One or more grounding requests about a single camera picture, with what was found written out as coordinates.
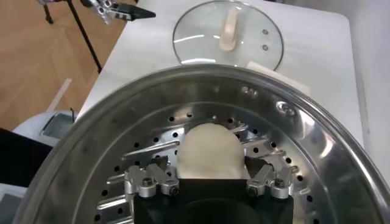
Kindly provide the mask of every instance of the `white table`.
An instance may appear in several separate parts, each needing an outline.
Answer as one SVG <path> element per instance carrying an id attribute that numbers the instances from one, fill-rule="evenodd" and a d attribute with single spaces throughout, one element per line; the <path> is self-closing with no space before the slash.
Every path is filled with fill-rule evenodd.
<path id="1" fill-rule="evenodd" d="M 205 0 L 142 0 L 154 19 L 127 23 L 80 114 L 134 79 L 178 66 L 172 32 L 178 19 Z M 285 53 L 277 72 L 311 89 L 310 96 L 340 121 L 363 145 L 349 22 L 330 12 L 245 0 L 279 27 Z"/>

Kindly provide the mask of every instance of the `stainless steel pot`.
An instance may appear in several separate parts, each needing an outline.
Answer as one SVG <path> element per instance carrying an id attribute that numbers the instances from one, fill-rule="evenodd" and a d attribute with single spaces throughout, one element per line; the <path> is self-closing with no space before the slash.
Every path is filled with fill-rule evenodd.
<path id="1" fill-rule="evenodd" d="M 14 223 L 131 223 L 124 169 L 168 156 L 175 175 L 177 146 L 205 122 L 234 129 L 248 156 L 294 166 L 294 223 L 390 223 L 388 187 L 339 122 L 283 83 L 218 65 L 159 71 L 98 103 L 50 153 Z"/>

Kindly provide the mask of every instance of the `dough ball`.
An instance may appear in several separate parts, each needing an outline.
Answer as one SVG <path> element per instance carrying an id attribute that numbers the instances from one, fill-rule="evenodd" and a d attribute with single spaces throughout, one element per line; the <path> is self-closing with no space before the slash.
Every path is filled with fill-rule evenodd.
<path id="1" fill-rule="evenodd" d="M 234 133 L 216 124 L 192 128 L 177 151 L 180 178 L 238 179 L 244 169 L 244 149 Z"/>

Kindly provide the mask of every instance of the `wooden floor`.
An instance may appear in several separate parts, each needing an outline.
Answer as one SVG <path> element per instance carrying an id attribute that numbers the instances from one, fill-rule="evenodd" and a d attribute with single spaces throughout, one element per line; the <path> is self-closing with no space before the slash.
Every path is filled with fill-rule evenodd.
<path id="1" fill-rule="evenodd" d="M 126 22 L 110 26 L 74 0 L 92 45 L 106 62 Z M 66 79 L 56 110 L 80 110 L 98 76 L 97 67 L 66 2 L 48 5 L 54 24 L 36 0 L 3 1 L 0 13 L 0 127 L 12 130 L 45 112 Z"/>

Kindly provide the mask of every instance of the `metal stand leg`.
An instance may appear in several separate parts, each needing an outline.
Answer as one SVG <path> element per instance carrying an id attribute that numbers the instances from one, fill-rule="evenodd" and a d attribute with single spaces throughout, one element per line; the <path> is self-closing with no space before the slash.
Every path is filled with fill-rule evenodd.
<path id="1" fill-rule="evenodd" d="M 77 14 L 77 12 L 76 12 L 74 6 L 73 6 L 72 0 L 66 0 L 66 1 L 67 1 L 68 5 L 69 5 L 69 8 L 70 8 L 71 11 L 72 11 L 73 17 L 74 17 L 74 19 L 76 20 L 77 25 L 79 26 L 79 29 L 80 29 L 80 31 L 81 31 L 81 34 L 83 35 L 84 40 L 85 40 L 85 42 L 86 42 L 87 45 L 88 45 L 88 48 L 89 48 L 89 50 L 90 50 L 90 52 L 91 52 L 91 55 L 92 55 L 92 57 L 93 57 L 93 60 L 94 60 L 95 63 L 96 63 L 97 71 L 98 71 L 98 73 L 100 73 L 100 72 L 102 71 L 102 66 L 100 65 L 99 59 L 98 59 L 98 57 L 97 57 L 96 54 L 95 54 L 95 51 L 94 51 L 93 46 L 92 46 L 92 44 L 91 44 L 91 42 L 90 42 L 90 39 L 88 38 L 88 35 L 87 35 L 87 33 L 85 32 L 85 30 L 84 30 L 83 24 L 81 23 L 80 18 L 79 18 L 78 14 Z"/>
<path id="2" fill-rule="evenodd" d="M 48 5 L 43 5 L 44 13 L 46 14 L 46 21 L 49 24 L 53 24 L 53 19 L 51 18 Z"/>

